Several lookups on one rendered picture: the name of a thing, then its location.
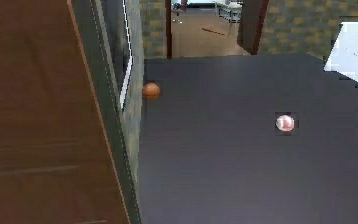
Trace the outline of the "orange basketball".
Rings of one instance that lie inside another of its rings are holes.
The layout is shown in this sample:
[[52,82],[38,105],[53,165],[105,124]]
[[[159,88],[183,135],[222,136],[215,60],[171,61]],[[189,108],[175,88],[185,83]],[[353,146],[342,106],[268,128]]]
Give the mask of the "orange basketball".
[[146,99],[156,99],[160,95],[160,87],[153,82],[146,83],[142,89],[142,96]]

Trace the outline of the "white baseball with red seams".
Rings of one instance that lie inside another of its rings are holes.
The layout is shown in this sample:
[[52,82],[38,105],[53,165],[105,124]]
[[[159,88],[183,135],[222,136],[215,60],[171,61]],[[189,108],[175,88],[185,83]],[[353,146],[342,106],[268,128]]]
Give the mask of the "white baseball with red seams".
[[292,131],[295,127],[295,121],[290,115],[281,115],[276,119],[276,127],[283,131]]

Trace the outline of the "white cabinet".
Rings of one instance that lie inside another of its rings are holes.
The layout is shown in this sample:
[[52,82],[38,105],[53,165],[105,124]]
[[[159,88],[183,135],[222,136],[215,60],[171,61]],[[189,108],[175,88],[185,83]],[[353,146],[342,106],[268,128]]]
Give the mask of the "white cabinet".
[[214,0],[215,13],[229,23],[239,23],[243,0]]

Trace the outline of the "dark red room door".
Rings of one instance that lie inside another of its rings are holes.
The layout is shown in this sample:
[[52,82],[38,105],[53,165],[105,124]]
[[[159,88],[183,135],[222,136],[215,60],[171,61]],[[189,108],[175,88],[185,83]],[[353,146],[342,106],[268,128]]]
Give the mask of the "dark red room door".
[[243,0],[237,44],[251,55],[259,49],[269,0]]

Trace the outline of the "brown wooden cupboard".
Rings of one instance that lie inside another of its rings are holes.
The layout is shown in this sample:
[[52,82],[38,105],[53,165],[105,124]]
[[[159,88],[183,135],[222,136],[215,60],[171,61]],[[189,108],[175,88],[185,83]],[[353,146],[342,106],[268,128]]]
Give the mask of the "brown wooden cupboard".
[[0,224],[141,224],[101,0],[0,0]]

